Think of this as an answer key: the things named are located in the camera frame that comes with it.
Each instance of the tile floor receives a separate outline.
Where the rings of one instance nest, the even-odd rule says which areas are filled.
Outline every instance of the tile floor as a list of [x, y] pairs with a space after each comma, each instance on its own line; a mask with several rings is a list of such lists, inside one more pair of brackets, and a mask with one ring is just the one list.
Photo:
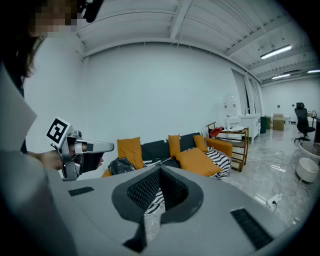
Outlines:
[[[288, 227], [294, 222], [303, 221], [320, 195], [320, 174], [312, 183], [301, 183], [315, 196], [297, 185], [300, 179], [296, 174], [296, 164], [302, 157], [309, 158], [300, 149], [299, 143], [294, 143], [294, 138], [298, 137], [295, 124], [285, 124], [284, 131], [268, 129], [266, 133], [254, 139], [253, 145], [249, 144], [247, 163], [242, 172], [232, 169], [230, 177], [221, 180], [236, 186], [252, 198], [259, 199], [260, 202], [265, 202], [275, 194], [282, 193], [276, 210], [272, 208], [270, 211], [275, 210], [274, 214]], [[164, 211], [163, 205], [157, 213], [144, 217], [148, 241], [158, 233], [160, 216]]]

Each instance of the black bag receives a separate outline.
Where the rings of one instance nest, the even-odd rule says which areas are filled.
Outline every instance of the black bag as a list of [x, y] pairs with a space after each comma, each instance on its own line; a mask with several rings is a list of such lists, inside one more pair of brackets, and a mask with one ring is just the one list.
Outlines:
[[126, 157], [113, 160], [108, 166], [112, 175], [123, 174], [136, 170], [133, 164]]

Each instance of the green bin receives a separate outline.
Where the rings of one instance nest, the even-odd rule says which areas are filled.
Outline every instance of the green bin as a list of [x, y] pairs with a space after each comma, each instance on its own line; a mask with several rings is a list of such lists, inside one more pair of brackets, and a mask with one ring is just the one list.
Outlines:
[[260, 133], [265, 134], [268, 128], [268, 117], [266, 116], [260, 117], [260, 122], [261, 122]]

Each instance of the white round ottoman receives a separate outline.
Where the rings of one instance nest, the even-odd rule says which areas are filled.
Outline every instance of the white round ottoman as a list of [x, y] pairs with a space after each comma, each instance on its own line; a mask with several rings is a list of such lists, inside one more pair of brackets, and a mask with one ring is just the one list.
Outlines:
[[296, 166], [296, 173], [306, 182], [313, 182], [319, 172], [317, 163], [309, 158], [300, 158]]

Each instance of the white cabinet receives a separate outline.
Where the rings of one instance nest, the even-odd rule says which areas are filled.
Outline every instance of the white cabinet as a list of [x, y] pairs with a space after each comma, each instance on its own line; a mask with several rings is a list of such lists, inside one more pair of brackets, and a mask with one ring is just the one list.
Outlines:
[[260, 134], [260, 115], [241, 115], [241, 126], [249, 128], [249, 137], [251, 138], [251, 144], [254, 143], [254, 139]]

